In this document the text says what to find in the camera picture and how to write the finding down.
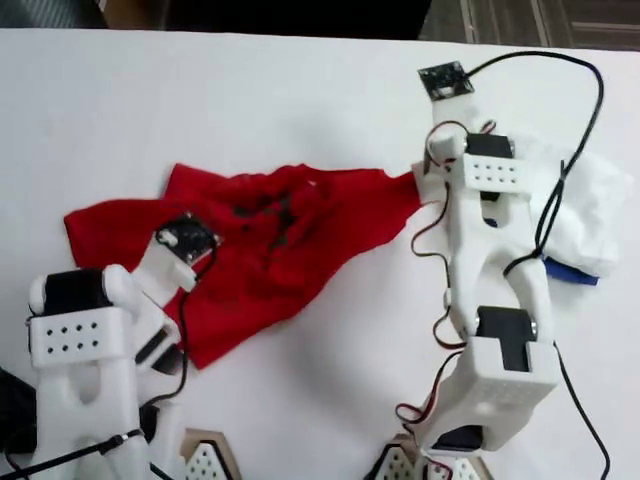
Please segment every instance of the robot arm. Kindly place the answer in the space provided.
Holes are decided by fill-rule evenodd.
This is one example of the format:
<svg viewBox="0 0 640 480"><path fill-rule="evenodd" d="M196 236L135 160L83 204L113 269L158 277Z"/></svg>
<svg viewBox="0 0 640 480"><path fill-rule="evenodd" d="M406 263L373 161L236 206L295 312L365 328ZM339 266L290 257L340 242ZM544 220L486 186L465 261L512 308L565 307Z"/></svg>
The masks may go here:
<svg viewBox="0 0 640 480"><path fill-rule="evenodd" d="M436 127L449 120L468 126L447 134L432 131L425 163L414 166L422 195L443 180L449 185L447 297L450 319L466 347L412 430L417 444L433 455L473 455L501 448L527 424L559 383L560 366L541 260L520 263L504 278L519 308L476 301L485 264L504 269L534 250L528 165L514 156L507 137L471 133L479 129L479 115L473 87L456 80L464 74L458 63L420 74L434 102ZM487 211L495 218L486 218Z"/></svg>
<svg viewBox="0 0 640 480"><path fill-rule="evenodd" d="M105 454L108 465L96 462L99 457L84 457L31 478L68 479L83 472L96 479L155 478L150 463L172 478L185 478L180 409L174 403L161 406L148 445L140 435L138 380L160 375L153 370L168 373L176 352L181 358L176 346L180 331L161 307L180 288L195 286L192 265L210 254L218 240L187 214L155 232L131 274L111 265L33 282L29 349L39 380L38 440L31 465L77 451L87 442L138 434Z"/></svg>

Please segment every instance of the blue object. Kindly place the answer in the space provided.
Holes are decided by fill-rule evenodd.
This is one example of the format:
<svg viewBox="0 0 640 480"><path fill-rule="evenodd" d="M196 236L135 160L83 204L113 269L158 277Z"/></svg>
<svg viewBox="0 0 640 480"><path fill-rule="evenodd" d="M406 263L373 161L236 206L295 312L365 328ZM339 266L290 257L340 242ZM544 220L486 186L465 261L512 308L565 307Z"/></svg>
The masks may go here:
<svg viewBox="0 0 640 480"><path fill-rule="evenodd" d="M490 227L497 228L498 222L493 218L485 218L484 222ZM570 267L564 263L560 263L551 257L543 258L542 262L547 270L547 275L556 280L562 280L563 282L578 283L580 285L592 285L598 284L599 277L594 277L587 273L584 273L577 268Z"/></svg>

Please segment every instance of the black cable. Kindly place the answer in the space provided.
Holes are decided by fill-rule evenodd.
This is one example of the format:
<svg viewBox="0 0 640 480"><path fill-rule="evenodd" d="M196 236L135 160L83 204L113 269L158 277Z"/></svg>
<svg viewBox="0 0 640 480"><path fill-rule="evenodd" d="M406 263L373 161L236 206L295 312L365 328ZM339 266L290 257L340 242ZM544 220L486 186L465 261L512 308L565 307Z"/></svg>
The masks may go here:
<svg viewBox="0 0 640 480"><path fill-rule="evenodd" d="M13 441L16 439L16 437L18 437L21 433L26 432L29 429L33 429L35 431L35 425L30 424L30 425L26 425L24 427L19 428L18 430L16 430L15 432L13 432L5 441L4 444L4 458L7 461L7 463L11 466L11 468L13 468L13 470L15 472L19 472L22 477L22 479L24 480L29 480L29 475L26 475L24 473L22 473L22 467L20 465L18 465L18 462L16 462L13 457L11 456L12 453L11 452L11 444L13 443Z"/></svg>
<svg viewBox="0 0 640 480"><path fill-rule="evenodd" d="M575 390L573 389L573 385L571 384L571 379L569 378L569 374L567 373L567 369L564 366L564 362L562 361L562 355L560 354L560 349L558 348L558 344L553 342L553 346L556 347L556 351L558 352L558 360L560 361L560 372L562 373L562 378L564 378L564 383L567 385L567 390L569 390L569 395L571 395L571 399L578 410L578 413L582 417L585 425L591 432L591 436L600 447L600 451L602 452L602 456L604 457L604 470L602 471L602 475L600 476L600 480L604 480L609 475L609 470L611 469L611 458L609 457L609 452L607 451L607 447L605 447L604 442L598 435L598 432L591 424L589 417L587 416L584 408L580 404L580 400L578 400L578 395L576 395Z"/></svg>
<svg viewBox="0 0 640 480"><path fill-rule="evenodd" d="M196 285L202 279L202 277L204 277L204 275L211 269L211 267L213 267L213 264L216 263L216 253L217 243L215 239L213 239L211 253L209 254L209 262L202 269L202 271L198 275L196 275ZM191 292L193 292L193 290L191 290L190 292L185 292L182 298L180 298L180 303L178 304L178 321L180 322L180 329L182 330L182 372L180 374L180 383L173 392L156 395L155 397L150 398L149 400L144 402L144 404L142 404L142 407L140 407L140 410L142 412L162 400L170 400L176 397L180 394L180 392L182 392L185 384L187 383L187 371L189 369L189 333L187 331L187 321L185 319L184 309L189 295L191 295Z"/></svg>
<svg viewBox="0 0 640 480"><path fill-rule="evenodd" d="M578 160L578 157L580 157L580 155L584 151L584 147L587 144L587 140L589 140L589 137L591 136L591 131L593 130L593 127L596 124L596 120L598 119L598 115L600 114L600 109L602 108L602 102L604 100L604 80L602 79L602 74L600 73L598 68L592 63L589 63L585 60L581 60L579 58L575 58L570 55L565 55L563 53L556 53L556 52L528 50L525 52L513 52L513 53L507 53L506 55L500 55L499 57L493 58L488 62L485 62L482 65L471 70L469 73L466 74L463 80L471 78L476 73L484 70L487 67L490 67L494 63L498 63L503 60L508 60L510 58L515 58L515 57L555 58L557 60L564 60L566 62L573 63L581 67L585 67L589 69L593 73L593 75L596 77L596 81L598 83L598 97L596 99L596 104L593 109L593 113L591 114L591 118L589 119L589 123L587 124L587 128L585 129L584 134L580 139L580 143L578 144L578 148L576 148L575 152L569 159L569 162L566 164L566 166L564 165L562 166L560 178L558 179L551 194L549 195L549 198L547 199L547 203L545 204L545 207L542 211L542 215L540 216L540 220L538 221L538 226L536 229L536 246L534 250L527 255L524 255L520 258L516 258L509 265L507 265L503 271L503 275L505 277L509 275L509 272L511 272L511 270L513 270L513 268L519 265L520 263L526 260L538 258L542 254L542 251L547 243L547 240L549 239L549 234L551 233L553 224L555 223L556 217L558 215L560 204L562 203L562 193L564 191L565 179L567 178L567 175L569 175L569 173L571 172L571 169L573 168L576 161ZM549 215L549 212L551 212L551 216L547 221L547 216ZM547 225L547 227L543 233L543 227L545 224Z"/></svg>
<svg viewBox="0 0 640 480"><path fill-rule="evenodd" d="M75 452L61 455L51 460L47 460L46 462L38 463L36 465L31 465L25 468L20 468L15 472L6 473L0 476L0 480L17 480L20 478L24 478L26 475L33 475L34 473L42 472L44 470L49 470L50 468L57 467L58 465L62 465L63 463L71 462L72 460L77 460L78 458L85 457L87 455L91 455L92 453L96 453L96 452L100 453L101 455L104 455L105 453L122 445L129 438L135 437L137 435L142 435L142 430L136 429L124 435L114 435L113 437L109 438L108 440L105 440L104 442L100 442L95 445L91 445L89 447L81 448L80 450L76 450Z"/></svg>
<svg viewBox="0 0 640 480"><path fill-rule="evenodd" d="M167 475L166 473L164 473L162 470L160 470L160 468L153 464L150 463L149 466L151 467L151 471L157 476L160 477L162 480L173 480L173 478L171 478L169 475Z"/></svg>

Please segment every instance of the floor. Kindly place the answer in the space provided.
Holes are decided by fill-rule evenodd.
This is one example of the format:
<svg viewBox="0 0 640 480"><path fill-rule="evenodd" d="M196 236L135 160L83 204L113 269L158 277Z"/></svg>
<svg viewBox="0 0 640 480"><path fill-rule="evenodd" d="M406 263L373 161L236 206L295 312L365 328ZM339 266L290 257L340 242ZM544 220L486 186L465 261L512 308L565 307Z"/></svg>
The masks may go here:
<svg viewBox="0 0 640 480"><path fill-rule="evenodd" d="M433 0L420 39L640 50L640 1Z"/></svg>

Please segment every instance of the white table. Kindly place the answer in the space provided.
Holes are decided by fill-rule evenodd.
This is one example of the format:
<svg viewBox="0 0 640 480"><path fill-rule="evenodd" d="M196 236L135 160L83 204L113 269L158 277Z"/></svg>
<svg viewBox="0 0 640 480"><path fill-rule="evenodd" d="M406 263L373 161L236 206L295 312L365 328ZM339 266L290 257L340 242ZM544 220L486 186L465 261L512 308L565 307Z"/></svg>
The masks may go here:
<svg viewBox="0 0 640 480"><path fill-rule="evenodd" d="M408 170L431 108L420 67L467 67L503 47L142 32L0 31L0 365L33 381L27 289L73 266L65 213L154 197L176 161L223 174L307 163ZM575 52L602 70L605 104L588 149L640 175L640 57ZM513 60L474 77L501 125L577 142L595 98L588 72ZM557 338L574 385L613 457L637 462L640 269L628 205L624 261L597 288L551 283ZM190 377L192 426L222 430L248 480L357 479L397 430L393 406L419 401L444 358L430 335L440 264L409 252L417 213L389 245L350 261L292 321ZM434 233L427 246L445 245ZM486 457L497 479L599 478L602 459L564 386L507 447Z"/></svg>

